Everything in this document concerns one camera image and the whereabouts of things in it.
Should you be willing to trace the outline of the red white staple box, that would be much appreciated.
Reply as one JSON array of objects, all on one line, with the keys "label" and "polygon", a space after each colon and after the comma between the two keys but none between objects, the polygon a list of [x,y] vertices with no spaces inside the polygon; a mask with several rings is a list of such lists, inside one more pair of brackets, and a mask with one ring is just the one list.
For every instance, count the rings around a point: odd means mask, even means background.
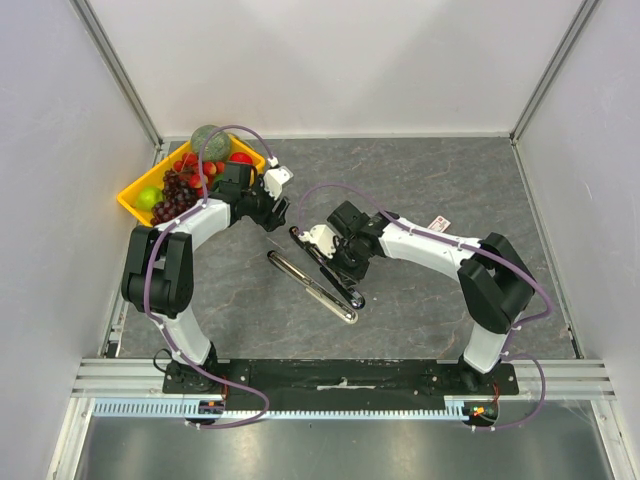
[{"label": "red white staple box", "polygon": [[443,216],[436,217],[428,226],[429,230],[443,233],[445,232],[451,225],[451,222]]}]

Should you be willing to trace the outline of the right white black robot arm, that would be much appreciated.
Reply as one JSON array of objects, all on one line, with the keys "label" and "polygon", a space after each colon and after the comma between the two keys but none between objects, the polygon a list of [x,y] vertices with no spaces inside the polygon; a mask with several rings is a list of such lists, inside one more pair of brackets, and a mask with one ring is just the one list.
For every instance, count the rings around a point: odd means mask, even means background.
[{"label": "right white black robot arm", "polygon": [[458,381],[467,392],[483,392],[494,381],[510,332],[521,319],[537,282],[506,237],[456,237],[425,229],[390,212],[373,216],[345,201],[313,243],[327,268],[349,288],[365,276],[373,257],[408,261],[459,283],[475,325],[459,359]]}]

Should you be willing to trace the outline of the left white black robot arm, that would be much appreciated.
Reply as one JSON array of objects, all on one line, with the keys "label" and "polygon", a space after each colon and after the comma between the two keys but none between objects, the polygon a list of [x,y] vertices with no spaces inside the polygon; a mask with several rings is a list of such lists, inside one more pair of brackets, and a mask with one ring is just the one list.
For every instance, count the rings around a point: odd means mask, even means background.
[{"label": "left white black robot arm", "polygon": [[165,392],[209,393],[223,387],[216,349],[191,306],[194,252],[244,217],[267,232],[283,226],[289,207],[284,187],[292,179],[293,173],[274,160],[262,174],[247,164],[232,163],[212,191],[186,212],[132,231],[121,292],[155,324],[168,346]]}]

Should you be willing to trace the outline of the white black stapler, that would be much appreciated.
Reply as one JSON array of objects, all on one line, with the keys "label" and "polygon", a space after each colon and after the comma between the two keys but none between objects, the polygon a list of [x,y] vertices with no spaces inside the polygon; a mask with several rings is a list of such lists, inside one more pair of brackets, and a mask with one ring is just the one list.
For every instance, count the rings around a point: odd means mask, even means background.
[{"label": "white black stapler", "polygon": [[270,250],[267,253],[267,258],[273,266],[300,284],[309,295],[311,295],[316,301],[320,302],[343,322],[353,325],[358,321],[358,314],[351,306],[347,305],[342,300],[339,300],[316,282],[311,276],[304,273],[291,261],[287,260],[283,255],[275,250]]}]

